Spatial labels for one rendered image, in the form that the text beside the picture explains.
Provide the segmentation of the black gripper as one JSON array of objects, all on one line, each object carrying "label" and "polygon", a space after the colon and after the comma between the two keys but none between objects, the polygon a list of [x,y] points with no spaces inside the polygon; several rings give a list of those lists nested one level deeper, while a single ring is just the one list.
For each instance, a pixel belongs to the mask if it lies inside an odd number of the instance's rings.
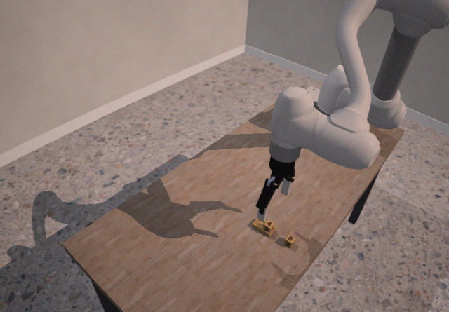
[{"label": "black gripper", "polygon": [[[266,219],[267,206],[276,189],[279,188],[281,182],[283,182],[281,193],[288,196],[291,182],[294,182],[292,177],[295,176],[295,161],[292,163],[283,163],[270,156],[269,167],[272,170],[271,177],[270,179],[265,180],[264,187],[256,204],[256,207],[258,208],[257,218],[263,222]],[[284,179],[285,176],[289,180]],[[274,183],[277,185],[274,185]]]}]

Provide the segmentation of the orange rectangular tray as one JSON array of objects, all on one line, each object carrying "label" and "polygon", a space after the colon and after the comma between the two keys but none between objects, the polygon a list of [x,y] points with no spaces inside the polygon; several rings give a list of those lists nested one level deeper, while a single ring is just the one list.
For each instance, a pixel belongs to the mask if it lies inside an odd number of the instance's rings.
[{"label": "orange rectangular tray", "polygon": [[267,231],[265,231],[265,230],[263,229],[263,224],[264,224],[265,222],[266,222],[266,221],[262,222],[262,221],[260,221],[259,219],[256,219],[256,221],[253,223],[252,227],[253,227],[254,229],[258,230],[259,232],[263,233],[264,235],[270,237],[270,236],[273,234],[273,232],[276,230],[276,227],[274,227],[273,230],[272,230],[270,233],[268,233]]}]

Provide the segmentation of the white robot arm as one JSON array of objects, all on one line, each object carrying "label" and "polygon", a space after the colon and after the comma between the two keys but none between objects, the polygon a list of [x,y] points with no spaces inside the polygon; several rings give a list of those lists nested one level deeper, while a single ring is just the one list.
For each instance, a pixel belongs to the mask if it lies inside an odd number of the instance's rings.
[{"label": "white robot arm", "polygon": [[[394,29],[377,78],[369,83],[357,31],[376,8],[393,13]],[[400,125],[406,106],[398,88],[420,40],[448,25],[449,0],[345,0],[335,33],[342,65],[327,75],[317,102],[300,87],[279,94],[271,120],[271,157],[291,163],[305,148],[346,168],[371,166],[380,143],[370,125]]]}]

